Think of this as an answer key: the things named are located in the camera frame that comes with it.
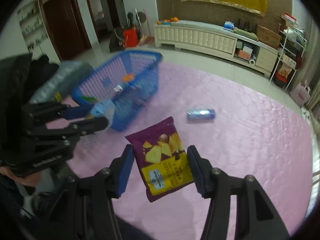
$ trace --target brown door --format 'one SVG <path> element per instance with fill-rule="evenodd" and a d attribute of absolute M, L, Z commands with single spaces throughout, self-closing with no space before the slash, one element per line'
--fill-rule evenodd
<path fill-rule="evenodd" d="M 73 59 L 86 49 L 71 0 L 49 0 L 43 4 L 47 24 L 63 60 Z"/>

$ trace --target potato chip picture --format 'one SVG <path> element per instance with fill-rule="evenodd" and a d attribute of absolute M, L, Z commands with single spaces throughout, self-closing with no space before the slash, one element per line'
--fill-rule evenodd
<path fill-rule="evenodd" d="M 152 148 L 152 144 L 149 143 L 148 141 L 145 141 L 144 144 L 142 145 L 143 148 Z"/>
<path fill-rule="evenodd" d="M 179 152 L 177 143 L 174 140 L 174 138 L 172 137 L 172 135 L 170 135 L 170 137 L 169 137 L 169 147 L 170 147 L 171 153 Z"/>
<path fill-rule="evenodd" d="M 161 163 L 161 146 L 155 145 L 146 153 L 146 162 Z"/>
<path fill-rule="evenodd" d="M 170 150 L 168 143 L 158 141 L 158 145 L 161 146 L 161 153 L 163 153 L 164 155 L 167 155 L 169 157 L 172 157 L 172 153 L 171 153 L 171 150 Z"/>
<path fill-rule="evenodd" d="M 176 141 L 176 144 L 177 144 L 177 146 L 178 146 L 178 150 L 179 150 L 179 151 L 184 151 L 184 148 L 183 148 L 181 139 L 180 139 L 180 137 L 179 137 L 179 135 L 178 135 L 177 132 L 175 132 L 175 133 L 172 134 L 172 138 Z"/>

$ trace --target laundry basket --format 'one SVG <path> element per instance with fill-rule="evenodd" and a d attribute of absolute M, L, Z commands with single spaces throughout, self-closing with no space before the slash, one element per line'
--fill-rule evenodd
<path fill-rule="evenodd" d="M 162 55 L 156 52 L 121 52 L 76 87 L 72 98 L 79 105 L 111 98 L 116 106 L 111 127 L 122 131 L 158 89 L 158 63 L 161 59 Z M 123 82 L 123 77 L 129 74 L 134 74 L 134 79 Z"/>

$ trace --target red container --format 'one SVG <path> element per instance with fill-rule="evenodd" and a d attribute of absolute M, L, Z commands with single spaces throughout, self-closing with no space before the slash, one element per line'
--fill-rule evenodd
<path fill-rule="evenodd" d="M 124 47 L 132 48 L 138 45 L 138 36 L 135 28 L 123 31 Z"/>

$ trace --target chip bag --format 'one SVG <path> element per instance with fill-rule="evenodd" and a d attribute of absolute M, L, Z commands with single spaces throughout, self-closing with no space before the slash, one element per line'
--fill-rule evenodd
<path fill-rule="evenodd" d="M 126 138 L 133 145 L 150 202 L 193 182 L 172 117 Z"/>

